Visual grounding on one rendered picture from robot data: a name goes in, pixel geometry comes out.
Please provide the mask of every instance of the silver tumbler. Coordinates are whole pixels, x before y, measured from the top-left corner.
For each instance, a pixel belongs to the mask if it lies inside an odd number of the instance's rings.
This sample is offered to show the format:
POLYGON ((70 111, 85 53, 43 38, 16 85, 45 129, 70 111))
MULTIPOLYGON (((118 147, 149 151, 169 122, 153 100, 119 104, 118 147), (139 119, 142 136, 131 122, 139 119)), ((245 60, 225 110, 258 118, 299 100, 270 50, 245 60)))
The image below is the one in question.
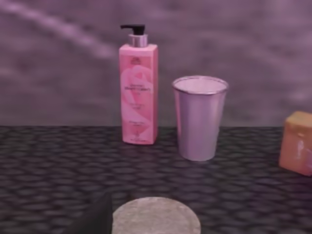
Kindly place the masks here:
POLYGON ((189 76, 173 82, 181 156, 206 161, 215 156, 227 82, 213 77, 189 76))

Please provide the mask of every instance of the cup rim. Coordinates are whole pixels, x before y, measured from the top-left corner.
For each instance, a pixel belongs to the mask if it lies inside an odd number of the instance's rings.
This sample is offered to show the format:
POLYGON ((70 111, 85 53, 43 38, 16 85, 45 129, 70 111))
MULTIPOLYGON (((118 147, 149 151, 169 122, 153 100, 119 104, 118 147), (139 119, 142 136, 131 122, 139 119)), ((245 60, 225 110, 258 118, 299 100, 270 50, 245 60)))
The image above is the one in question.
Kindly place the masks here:
POLYGON ((180 77, 180 78, 175 79, 175 80, 172 82, 172 87, 173 87, 175 90, 177 90, 177 91, 179 91, 179 92, 186 93, 186 94, 213 95, 213 94, 219 94, 219 93, 224 93, 224 92, 226 92, 226 91, 229 89, 229 84, 228 84, 228 82, 226 82, 226 81, 224 81, 224 80, 222 80, 222 79, 220 79, 220 78, 211 77, 211 76, 194 75, 194 76, 185 76, 185 77, 180 77), (186 91, 186 90, 177 88, 177 86, 176 86, 177 83, 179 83, 180 81, 183 81, 183 80, 187 80, 187 79, 201 79, 201 78, 217 81, 217 82, 219 82, 219 83, 224 84, 225 87, 224 87, 224 89, 220 89, 220 90, 217 90, 217 91, 195 92, 195 91, 186 91))

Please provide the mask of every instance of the black pump nozzle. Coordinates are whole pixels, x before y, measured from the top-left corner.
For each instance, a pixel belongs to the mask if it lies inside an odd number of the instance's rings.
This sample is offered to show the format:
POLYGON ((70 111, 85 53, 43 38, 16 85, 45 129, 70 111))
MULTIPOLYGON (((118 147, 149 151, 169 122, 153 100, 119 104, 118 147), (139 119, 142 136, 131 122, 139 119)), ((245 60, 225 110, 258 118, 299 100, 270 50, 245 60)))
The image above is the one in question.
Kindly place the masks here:
POLYGON ((121 29, 131 28, 133 35, 144 35, 145 25, 144 24, 124 24, 120 26, 121 29))

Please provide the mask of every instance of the patterned tablecloth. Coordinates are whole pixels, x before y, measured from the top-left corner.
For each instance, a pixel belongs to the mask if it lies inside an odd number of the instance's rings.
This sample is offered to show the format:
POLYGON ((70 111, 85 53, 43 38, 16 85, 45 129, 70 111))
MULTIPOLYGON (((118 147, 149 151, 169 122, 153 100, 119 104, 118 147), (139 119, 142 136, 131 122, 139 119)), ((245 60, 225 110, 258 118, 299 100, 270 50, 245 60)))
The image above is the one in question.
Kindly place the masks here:
POLYGON ((281 128, 223 128, 216 157, 190 162, 176 130, 153 146, 119 127, 0 127, 0 233, 57 234, 105 190, 114 209, 143 196, 191 207, 203 234, 312 233, 312 178, 277 166, 281 128))

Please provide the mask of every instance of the pink lotion bottle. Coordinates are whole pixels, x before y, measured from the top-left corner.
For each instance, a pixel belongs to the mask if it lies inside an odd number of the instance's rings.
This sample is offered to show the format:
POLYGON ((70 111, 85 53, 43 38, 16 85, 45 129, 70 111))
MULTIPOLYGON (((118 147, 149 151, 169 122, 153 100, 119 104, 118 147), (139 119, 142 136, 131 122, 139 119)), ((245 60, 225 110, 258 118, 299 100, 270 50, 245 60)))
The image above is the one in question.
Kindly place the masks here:
POLYGON ((148 44, 145 25, 121 28, 133 30, 119 49, 122 140, 151 145, 158 134, 158 48, 148 44))

